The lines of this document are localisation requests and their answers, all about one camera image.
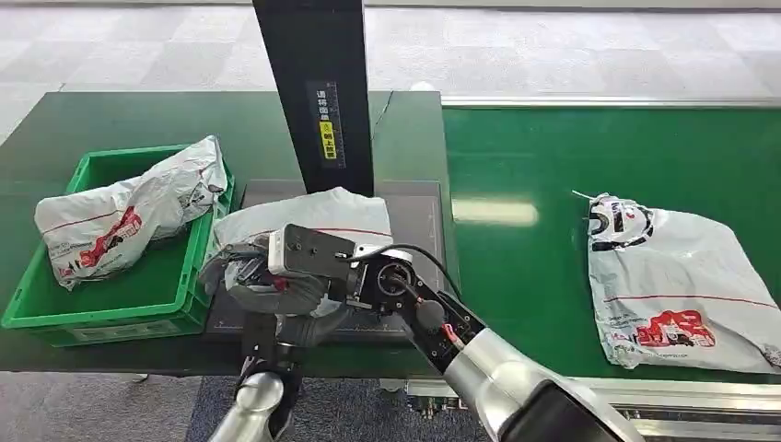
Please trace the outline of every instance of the white string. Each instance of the white string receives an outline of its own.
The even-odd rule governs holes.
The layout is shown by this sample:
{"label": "white string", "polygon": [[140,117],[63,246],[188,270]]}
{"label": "white string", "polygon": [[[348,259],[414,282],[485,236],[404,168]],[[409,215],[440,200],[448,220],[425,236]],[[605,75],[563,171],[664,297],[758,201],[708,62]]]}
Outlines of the white string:
{"label": "white string", "polygon": [[594,197],[593,197],[593,196],[588,196],[588,195],[586,195],[585,193],[580,193],[580,192],[578,192],[578,191],[571,191],[571,192],[572,192],[573,194],[577,195],[577,196],[581,196],[581,197],[583,197],[583,198],[586,198],[586,199],[588,199],[589,201],[591,201],[591,200],[593,200],[593,199],[594,199]]}

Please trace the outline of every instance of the yellow warning label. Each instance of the yellow warning label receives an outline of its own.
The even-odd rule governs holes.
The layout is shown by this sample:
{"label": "yellow warning label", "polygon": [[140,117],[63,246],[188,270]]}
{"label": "yellow warning label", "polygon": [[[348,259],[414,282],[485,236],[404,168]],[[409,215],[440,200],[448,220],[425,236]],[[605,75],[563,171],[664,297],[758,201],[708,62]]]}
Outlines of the yellow warning label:
{"label": "yellow warning label", "polygon": [[333,141],[333,124],[331,122],[320,122],[320,138],[325,159],[336,159],[336,143]]}

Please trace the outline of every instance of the white package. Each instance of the white package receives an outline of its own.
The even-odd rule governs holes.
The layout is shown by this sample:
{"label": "white package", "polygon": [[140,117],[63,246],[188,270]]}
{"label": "white package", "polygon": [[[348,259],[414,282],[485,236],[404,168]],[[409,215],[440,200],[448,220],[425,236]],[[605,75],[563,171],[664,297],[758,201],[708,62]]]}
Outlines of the white package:
{"label": "white package", "polygon": [[226,187],[219,144],[209,135],[139,177],[41,200],[35,224],[57,282],[71,290],[130,267],[149,241],[205,214]]}
{"label": "white package", "polygon": [[606,193],[589,218],[589,280],[611,363],[781,373],[781,311],[729,227]]}
{"label": "white package", "polygon": [[[357,245],[385,246],[393,242],[385,200],[350,193],[342,187],[234,212],[215,222],[215,239],[220,249],[251,244],[260,235],[268,235],[287,224],[313,228]],[[240,263],[232,262],[226,268],[227,289],[235,284],[233,277],[238,266]],[[324,298],[312,316],[325,316],[338,306],[339,303]]]}

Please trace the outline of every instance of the dark carpet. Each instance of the dark carpet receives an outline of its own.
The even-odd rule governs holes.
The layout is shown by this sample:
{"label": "dark carpet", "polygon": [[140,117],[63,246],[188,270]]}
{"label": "dark carpet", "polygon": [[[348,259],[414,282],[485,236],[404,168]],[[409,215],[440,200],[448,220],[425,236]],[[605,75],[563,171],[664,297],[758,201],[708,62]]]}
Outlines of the dark carpet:
{"label": "dark carpet", "polygon": [[[206,377],[192,410],[186,442],[205,442],[233,401],[233,377]],[[375,379],[304,381],[285,442],[455,442],[488,441],[465,411],[446,411],[427,420],[407,408],[404,393],[389,393]]]}

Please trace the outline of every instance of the black platform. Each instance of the black platform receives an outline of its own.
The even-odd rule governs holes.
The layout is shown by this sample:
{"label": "black platform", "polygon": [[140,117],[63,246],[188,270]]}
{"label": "black platform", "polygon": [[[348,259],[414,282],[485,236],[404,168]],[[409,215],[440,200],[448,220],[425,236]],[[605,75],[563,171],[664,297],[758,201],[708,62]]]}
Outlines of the black platform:
{"label": "black platform", "polygon": [[[295,180],[251,180],[241,207],[270,203],[306,194],[304,184]],[[377,186],[377,195],[385,199],[394,242],[419,245],[444,261],[442,211],[439,184],[436,181],[385,181]],[[445,288],[437,267],[416,251],[415,271],[433,288]],[[244,315],[224,290],[218,291],[206,324],[209,339],[240,340]],[[359,311],[332,333],[329,342],[405,343],[402,320]]]}

